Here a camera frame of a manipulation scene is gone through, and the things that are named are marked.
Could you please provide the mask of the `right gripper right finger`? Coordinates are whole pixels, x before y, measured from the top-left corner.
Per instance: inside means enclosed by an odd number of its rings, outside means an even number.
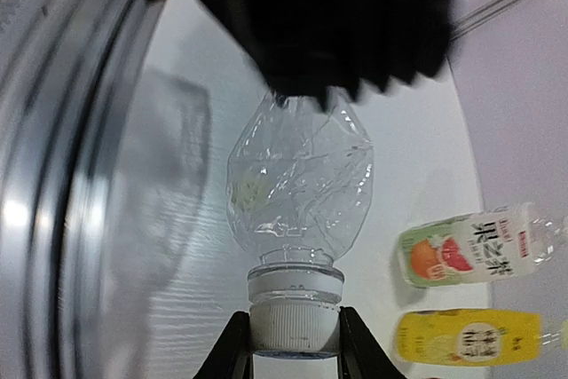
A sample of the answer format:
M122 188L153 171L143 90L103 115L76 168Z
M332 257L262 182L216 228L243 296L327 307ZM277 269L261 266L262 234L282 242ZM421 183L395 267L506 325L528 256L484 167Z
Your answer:
M340 379L406 379L353 307L339 313Z

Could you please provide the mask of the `fruit tea bottle white label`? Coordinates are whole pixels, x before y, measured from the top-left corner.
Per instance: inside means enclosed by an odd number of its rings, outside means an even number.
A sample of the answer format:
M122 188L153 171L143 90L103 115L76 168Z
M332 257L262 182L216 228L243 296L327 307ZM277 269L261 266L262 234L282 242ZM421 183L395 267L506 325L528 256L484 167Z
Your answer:
M411 228L397 256L407 283L435 288L524 277L566 246L567 218L523 203Z

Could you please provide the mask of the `clear plastic bottle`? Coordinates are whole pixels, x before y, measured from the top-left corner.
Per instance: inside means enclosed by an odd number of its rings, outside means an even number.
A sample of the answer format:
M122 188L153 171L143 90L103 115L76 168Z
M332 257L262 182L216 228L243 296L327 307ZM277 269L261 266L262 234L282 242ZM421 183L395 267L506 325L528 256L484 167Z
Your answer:
M341 300L336 262L353 246L374 185L374 147L346 93L328 108L306 97L264 96L227 163L227 219L258 264L248 297Z

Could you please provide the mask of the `yellow drink bottle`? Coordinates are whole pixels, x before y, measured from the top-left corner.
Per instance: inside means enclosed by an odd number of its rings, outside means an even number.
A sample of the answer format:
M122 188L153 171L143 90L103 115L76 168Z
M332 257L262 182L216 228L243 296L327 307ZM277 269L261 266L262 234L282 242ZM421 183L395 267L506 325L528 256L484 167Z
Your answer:
M396 328L405 361L450 367L496 367L567 349L567 321L494 309L408 312Z

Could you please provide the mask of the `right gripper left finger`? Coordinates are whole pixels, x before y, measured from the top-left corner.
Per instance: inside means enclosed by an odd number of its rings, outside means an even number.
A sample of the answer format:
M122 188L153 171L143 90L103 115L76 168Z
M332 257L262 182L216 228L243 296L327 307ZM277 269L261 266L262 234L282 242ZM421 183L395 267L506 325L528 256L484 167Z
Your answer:
M204 361L205 378L253 378L247 312L235 312Z

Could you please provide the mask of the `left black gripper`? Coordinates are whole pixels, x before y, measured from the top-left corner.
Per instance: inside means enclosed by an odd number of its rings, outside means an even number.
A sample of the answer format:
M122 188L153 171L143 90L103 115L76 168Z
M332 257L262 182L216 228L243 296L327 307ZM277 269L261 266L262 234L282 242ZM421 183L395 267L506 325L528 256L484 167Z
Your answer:
M248 53L279 105L329 91L360 99L435 77L450 47L452 0L200 0Z

